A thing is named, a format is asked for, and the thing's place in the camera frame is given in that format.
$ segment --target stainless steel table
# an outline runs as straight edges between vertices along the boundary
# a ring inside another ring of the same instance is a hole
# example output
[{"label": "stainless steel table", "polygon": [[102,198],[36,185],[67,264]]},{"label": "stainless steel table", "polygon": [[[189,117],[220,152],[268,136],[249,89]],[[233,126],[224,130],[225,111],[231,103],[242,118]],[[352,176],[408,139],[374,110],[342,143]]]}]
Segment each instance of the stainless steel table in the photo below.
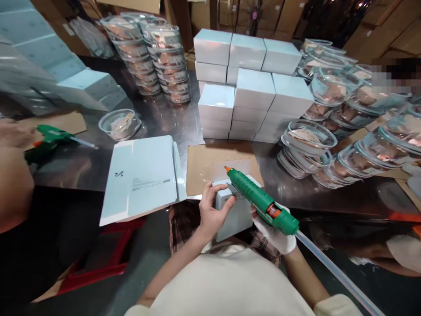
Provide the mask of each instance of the stainless steel table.
[{"label": "stainless steel table", "polygon": [[[93,70],[109,72],[126,91],[131,101],[120,104],[119,108],[134,108],[143,122],[134,139],[162,135],[173,137],[186,178],[187,147],[204,143],[197,107],[200,93],[195,72],[189,72],[193,96],[190,104],[174,106],[169,105],[162,94],[143,99],[122,62],[89,57],[83,60]],[[78,137],[96,144],[99,150],[76,144],[60,146],[53,159],[34,175],[37,185],[105,191],[112,149],[116,142],[98,128],[98,121],[105,112],[83,110],[82,114],[88,131],[78,134]],[[279,145],[253,142],[265,190],[289,208],[359,214],[377,219],[387,219],[392,213],[420,215],[394,179],[373,177],[337,190],[318,186],[311,176],[303,180],[294,179],[276,159],[280,148]]]}]

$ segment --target sleeve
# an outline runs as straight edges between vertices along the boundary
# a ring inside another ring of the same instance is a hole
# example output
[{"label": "sleeve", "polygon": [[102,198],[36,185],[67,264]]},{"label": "sleeve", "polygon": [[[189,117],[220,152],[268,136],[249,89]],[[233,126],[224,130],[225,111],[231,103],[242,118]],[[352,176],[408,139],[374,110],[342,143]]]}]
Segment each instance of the sleeve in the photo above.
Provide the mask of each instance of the sleeve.
[{"label": "sleeve", "polygon": [[314,307],[316,316],[362,316],[351,299],[343,294],[337,294]]},{"label": "sleeve", "polygon": [[148,316],[149,308],[143,305],[134,305],[126,311],[124,316]]}]

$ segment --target green hot glue gun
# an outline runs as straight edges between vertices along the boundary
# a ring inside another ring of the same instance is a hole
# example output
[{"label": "green hot glue gun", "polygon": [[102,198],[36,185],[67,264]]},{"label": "green hot glue gun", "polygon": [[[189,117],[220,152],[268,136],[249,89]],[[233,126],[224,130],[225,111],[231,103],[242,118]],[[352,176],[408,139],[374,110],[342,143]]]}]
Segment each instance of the green hot glue gun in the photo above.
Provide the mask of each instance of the green hot glue gun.
[{"label": "green hot glue gun", "polygon": [[255,207],[257,213],[266,223],[278,228],[284,235],[297,233],[299,229],[297,219],[247,178],[244,173],[227,166],[225,169],[232,185]]}]

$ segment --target white glove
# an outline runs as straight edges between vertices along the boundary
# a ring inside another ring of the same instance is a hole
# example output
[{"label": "white glove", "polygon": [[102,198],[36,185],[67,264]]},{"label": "white glove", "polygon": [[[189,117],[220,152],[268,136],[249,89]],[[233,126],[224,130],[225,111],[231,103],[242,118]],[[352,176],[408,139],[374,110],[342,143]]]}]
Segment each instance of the white glove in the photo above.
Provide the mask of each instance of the white glove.
[{"label": "white glove", "polygon": [[279,229],[268,225],[263,218],[261,218],[254,207],[251,207],[253,222],[257,229],[262,232],[263,236],[272,244],[278,251],[287,255],[297,246],[297,239],[295,236],[285,236]]}]

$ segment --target plaid skirt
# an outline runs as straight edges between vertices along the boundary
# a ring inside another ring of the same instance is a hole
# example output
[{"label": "plaid skirt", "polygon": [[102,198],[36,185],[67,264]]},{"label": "plaid skirt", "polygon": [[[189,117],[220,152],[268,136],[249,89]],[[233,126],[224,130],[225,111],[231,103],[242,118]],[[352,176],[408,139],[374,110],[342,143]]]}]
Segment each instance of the plaid skirt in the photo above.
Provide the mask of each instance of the plaid skirt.
[{"label": "plaid skirt", "polygon": [[[171,253],[177,252],[189,240],[200,224],[199,201],[186,200],[170,207],[170,248]],[[281,264],[280,252],[272,246],[263,234],[252,227],[235,235],[248,244],[251,249],[279,267]]]}]

